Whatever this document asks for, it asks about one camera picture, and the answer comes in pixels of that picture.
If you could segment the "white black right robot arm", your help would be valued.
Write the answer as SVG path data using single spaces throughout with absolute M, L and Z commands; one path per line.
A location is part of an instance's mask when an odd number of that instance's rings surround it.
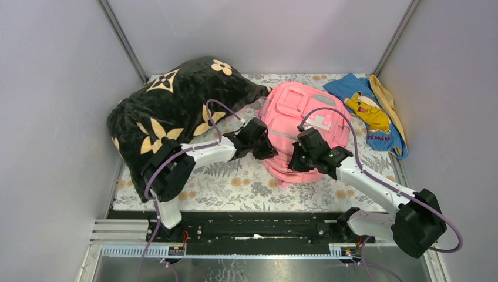
M 356 152 L 331 147 L 314 128 L 300 129 L 289 163 L 299 172 L 317 170 L 350 184 L 380 205 L 383 213 L 351 207 L 337 218 L 338 237 L 351 242 L 372 236 L 395 244 L 407 255 L 420 258 L 447 231 L 436 196 L 400 186 L 363 164 Z

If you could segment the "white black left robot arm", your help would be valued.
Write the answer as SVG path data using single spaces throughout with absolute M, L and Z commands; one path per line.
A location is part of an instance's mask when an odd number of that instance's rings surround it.
M 223 134 L 216 141 L 180 144 L 167 139 L 141 171 L 146 182 L 144 195 L 153 201 L 161 223 L 160 234 L 167 241 L 180 238 L 179 194 L 195 169 L 240 159 L 249 153 L 258 160 L 278 154 L 270 142 L 267 125 L 258 118 L 251 119 L 236 131 Z

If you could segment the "black pillow with beige flowers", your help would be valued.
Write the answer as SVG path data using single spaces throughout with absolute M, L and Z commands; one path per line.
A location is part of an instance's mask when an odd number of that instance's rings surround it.
M 189 143 L 271 90 L 227 62 L 203 56 L 159 75 L 121 100 L 106 124 L 141 202 L 147 202 L 141 170 L 165 140 Z

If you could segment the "pink student backpack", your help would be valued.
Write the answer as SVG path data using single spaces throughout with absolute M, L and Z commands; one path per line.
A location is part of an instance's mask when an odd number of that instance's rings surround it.
M 271 175 L 289 183 L 312 183 L 353 157 L 346 149 L 352 117 L 338 98 L 298 82 L 273 89 L 258 117 L 225 136 L 236 156 L 252 153 Z

